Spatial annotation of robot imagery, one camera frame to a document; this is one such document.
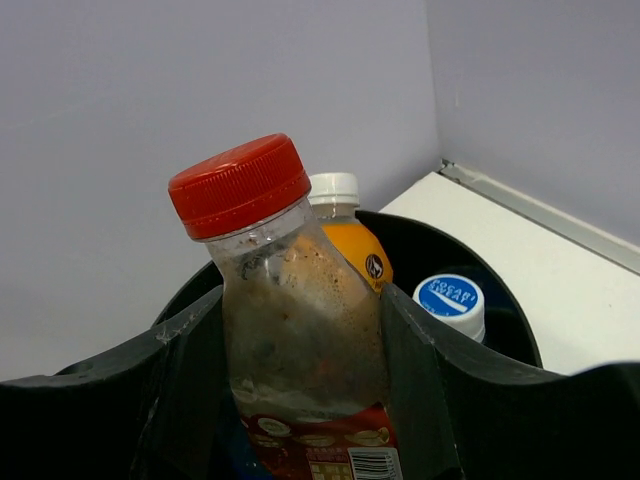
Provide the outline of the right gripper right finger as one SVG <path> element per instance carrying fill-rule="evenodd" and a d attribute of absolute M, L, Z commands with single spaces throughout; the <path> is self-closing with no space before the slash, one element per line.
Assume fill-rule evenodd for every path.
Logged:
<path fill-rule="evenodd" d="M 407 479 L 635 479 L 639 367 L 564 376 L 516 361 L 382 294 L 389 415 Z"/>

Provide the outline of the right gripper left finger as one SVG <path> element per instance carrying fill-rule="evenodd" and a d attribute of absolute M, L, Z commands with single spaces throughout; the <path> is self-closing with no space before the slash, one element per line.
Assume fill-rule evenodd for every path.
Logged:
<path fill-rule="evenodd" d="M 2 478 L 206 478 L 226 385 L 221 294 L 56 375 L 2 382 Z"/>

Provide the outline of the blue label clear bottle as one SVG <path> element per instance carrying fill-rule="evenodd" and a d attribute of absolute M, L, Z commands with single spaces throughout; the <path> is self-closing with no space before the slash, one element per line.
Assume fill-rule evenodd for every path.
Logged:
<path fill-rule="evenodd" d="M 484 342 L 485 295 L 473 280 L 452 273 L 433 275 L 416 286 L 412 298 L 434 318 Z"/>

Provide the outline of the red cap bottle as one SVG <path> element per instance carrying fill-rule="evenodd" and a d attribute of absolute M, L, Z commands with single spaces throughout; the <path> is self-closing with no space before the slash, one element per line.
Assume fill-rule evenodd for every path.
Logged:
<path fill-rule="evenodd" d="M 274 479 L 399 479 L 381 300 L 327 237 L 310 189 L 282 133 L 168 184 L 223 279 L 228 382 L 257 460 Z"/>

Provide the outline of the orange juice bottle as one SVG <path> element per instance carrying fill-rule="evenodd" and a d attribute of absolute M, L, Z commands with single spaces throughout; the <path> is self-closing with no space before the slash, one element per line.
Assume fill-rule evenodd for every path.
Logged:
<path fill-rule="evenodd" d="M 359 185 L 352 173 L 310 176 L 309 202 L 338 251 L 380 294 L 393 281 L 393 269 L 378 238 L 356 218 Z"/>

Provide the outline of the black plastic bin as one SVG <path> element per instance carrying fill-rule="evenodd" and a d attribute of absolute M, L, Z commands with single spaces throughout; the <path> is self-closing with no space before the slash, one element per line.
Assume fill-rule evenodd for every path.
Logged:
<path fill-rule="evenodd" d="M 488 295 L 483 344 L 444 331 L 441 348 L 460 346 L 484 368 L 541 367 L 524 314 L 492 270 L 469 248 L 424 224 L 385 214 L 359 214 L 381 241 L 398 289 L 412 294 L 434 273 L 479 281 Z M 289 211 L 254 228 L 218 237 L 214 248 L 231 271 L 236 307 L 256 301 L 239 327 L 241 370 L 311 384 L 382 382 L 386 366 L 379 307 L 370 287 L 311 226 L 309 215 Z"/>

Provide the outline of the metal table edge rail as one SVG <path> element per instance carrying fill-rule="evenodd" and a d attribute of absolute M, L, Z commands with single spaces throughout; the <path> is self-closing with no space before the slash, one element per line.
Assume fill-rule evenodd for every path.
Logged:
<path fill-rule="evenodd" d="M 458 163 L 442 159 L 439 174 L 591 253 L 639 274 L 638 245 Z"/>

